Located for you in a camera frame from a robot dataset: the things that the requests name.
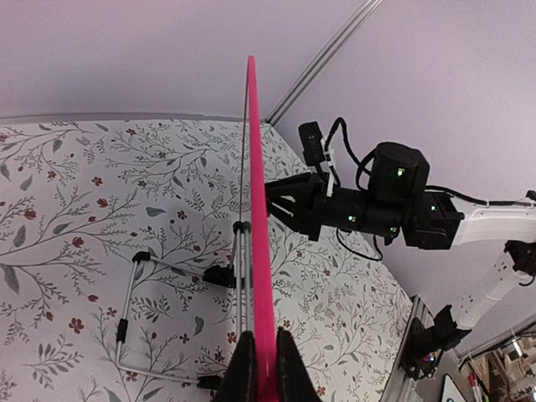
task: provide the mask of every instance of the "pink board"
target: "pink board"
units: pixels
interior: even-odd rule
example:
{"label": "pink board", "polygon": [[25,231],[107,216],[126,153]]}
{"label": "pink board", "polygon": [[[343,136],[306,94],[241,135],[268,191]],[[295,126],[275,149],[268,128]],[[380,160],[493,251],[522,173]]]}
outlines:
{"label": "pink board", "polygon": [[270,237],[266,212],[265,174],[260,139],[259,93],[255,57],[248,58],[247,97],[250,118],[251,246],[255,301],[255,345],[259,401],[278,401],[276,380],[276,320],[272,296]]}

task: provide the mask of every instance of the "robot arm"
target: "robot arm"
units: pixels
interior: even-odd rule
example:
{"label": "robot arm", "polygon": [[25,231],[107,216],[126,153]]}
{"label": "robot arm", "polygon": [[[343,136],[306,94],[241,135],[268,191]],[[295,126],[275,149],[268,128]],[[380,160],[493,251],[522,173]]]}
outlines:
{"label": "robot arm", "polygon": [[452,303],[451,314],[460,329],[475,327],[478,320],[519,283],[536,274],[536,205],[530,207],[475,206],[452,201],[464,214],[453,245],[478,240],[508,240],[493,267],[482,277],[480,286]]}
{"label": "robot arm", "polygon": [[[430,166],[422,153],[392,142],[380,143],[361,162],[353,158],[358,164],[359,190],[334,187],[333,169],[324,173],[320,168],[320,163],[330,162],[322,144],[329,143],[334,127],[327,142],[322,142],[316,122],[300,126],[306,163],[316,167],[317,173],[266,184],[269,213],[290,229],[318,240],[325,225],[377,235],[386,245],[403,233],[408,246],[425,250],[449,250],[478,240],[507,240],[497,262],[476,289],[438,313],[433,327],[420,326],[410,333],[405,353],[408,367],[414,370],[406,372],[412,371],[413,375],[419,371],[414,363],[438,349],[455,347],[512,289],[534,279],[536,193],[528,192],[529,201],[522,203],[467,202],[453,197],[453,192],[441,191],[443,188],[426,186]],[[368,188],[364,189],[359,178],[369,162],[373,165]]]}

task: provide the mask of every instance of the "black cable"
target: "black cable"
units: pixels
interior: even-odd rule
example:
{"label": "black cable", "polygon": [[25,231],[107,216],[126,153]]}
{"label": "black cable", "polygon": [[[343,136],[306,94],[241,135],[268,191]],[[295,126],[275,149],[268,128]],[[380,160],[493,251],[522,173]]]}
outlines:
{"label": "black cable", "polygon": [[365,171],[366,166],[370,163],[370,161],[374,159],[375,155],[376,155],[376,150],[373,149],[371,152],[367,154],[366,157],[363,158],[363,161],[358,166],[358,171],[355,173],[355,185],[360,191],[363,191],[364,193],[367,192],[367,189],[361,187],[361,184],[359,184],[359,179],[361,178],[361,175]]}
{"label": "black cable", "polygon": [[337,171],[335,170],[335,167],[334,166],[330,166],[329,167],[329,170],[331,170],[332,174],[333,174],[333,177],[335,178],[335,186],[336,187],[341,187],[341,179],[338,178],[338,174],[337,174]]}
{"label": "black cable", "polygon": [[[350,147],[350,141],[348,140],[348,129],[346,127],[346,122],[342,117],[338,117],[333,123],[332,129],[329,131],[329,135],[327,136],[326,144],[324,145],[324,151],[326,152],[328,150],[329,143],[332,141],[333,135],[339,126],[343,129],[344,147],[346,148],[348,155],[350,155],[356,165],[361,166],[361,162],[359,161],[358,157],[355,156],[355,153],[353,153],[352,147]],[[367,174],[370,174],[370,171],[367,168],[364,168],[363,171]]]}
{"label": "black cable", "polygon": [[343,242],[343,239],[341,239],[341,234],[340,234],[339,229],[337,229],[336,234],[337,234],[337,240],[340,243],[340,245],[342,247],[344,247],[346,250],[348,250],[349,252],[351,252],[352,254],[355,254],[358,257],[361,257],[361,258],[364,258],[365,260],[370,260],[370,261],[381,261],[384,258],[384,254],[381,252],[381,250],[378,247],[378,242],[376,241],[376,236],[373,237],[373,244],[374,244],[374,249],[379,254],[379,257],[371,257],[369,255],[361,254],[361,253],[359,253],[359,252],[357,252],[355,250],[352,250],[347,245],[345,245],[344,242]]}
{"label": "black cable", "polygon": [[527,287],[527,286],[531,286],[531,285],[534,283],[534,280],[536,280],[536,276],[533,275],[533,279],[531,279],[529,282],[527,282],[527,283],[521,283],[521,282],[519,282],[519,285],[520,285],[520,286],[525,286],[525,287]]}
{"label": "black cable", "polygon": [[453,190],[451,188],[447,188],[447,187],[442,187],[442,186],[434,186],[434,185],[430,185],[430,186],[426,186],[425,189],[427,190],[433,190],[433,191],[441,191],[442,193],[447,193],[447,194],[450,194],[454,197],[457,197],[459,199],[463,199],[464,201],[467,201],[468,203],[473,203],[473,204],[477,204],[477,205],[486,205],[486,206],[490,206],[490,207],[510,207],[512,205],[520,205],[522,207],[530,207],[532,204],[530,203],[524,203],[524,202],[521,202],[521,201],[486,201],[484,199],[479,199],[479,198],[473,198],[473,197],[470,197],[468,195],[465,195],[465,194],[462,194],[456,190]]}

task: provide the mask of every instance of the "floral pattern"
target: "floral pattern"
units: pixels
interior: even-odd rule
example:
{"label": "floral pattern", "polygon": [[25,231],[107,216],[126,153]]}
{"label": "floral pattern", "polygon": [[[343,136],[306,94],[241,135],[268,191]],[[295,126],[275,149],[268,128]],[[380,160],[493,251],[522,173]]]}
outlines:
{"label": "floral pattern", "polygon": [[[306,169],[273,128],[262,134],[267,181]],[[191,384],[119,371],[115,332],[129,261],[148,250],[178,268],[139,265],[122,360],[224,373],[238,340],[234,295],[200,276],[228,263],[242,198],[249,209],[241,151],[241,124],[225,121],[0,127],[0,401],[210,400]],[[318,242],[275,219],[270,231],[277,325],[292,331],[317,394],[379,400],[410,300],[331,229]],[[373,252],[359,234],[345,241]]]}

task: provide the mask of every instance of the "white wall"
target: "white wall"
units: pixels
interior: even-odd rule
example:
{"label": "white wall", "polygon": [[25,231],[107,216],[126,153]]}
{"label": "white wall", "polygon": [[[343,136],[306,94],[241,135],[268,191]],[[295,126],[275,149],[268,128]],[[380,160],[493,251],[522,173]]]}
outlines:
{"label": "white wall", "polygon": [[[327,132],[343,116],[354,151],[378,142],[419,148],[429,183],[481,198],[521,198],[536,188],[536,3],[385,0],[277,127],[300,150],[297,127]],[[355,166],[336,140],[338,171]],[[433,312],[478,286],[503,243],[413,250],[398,239],[385,263]],[[461,348],[536,311],[536,286],[521,286],[489,312]]]}
{"label": "white wall", "polygon": [[0,117],[241,116],[257,56],[261,113],[360,0],[3,0]]}

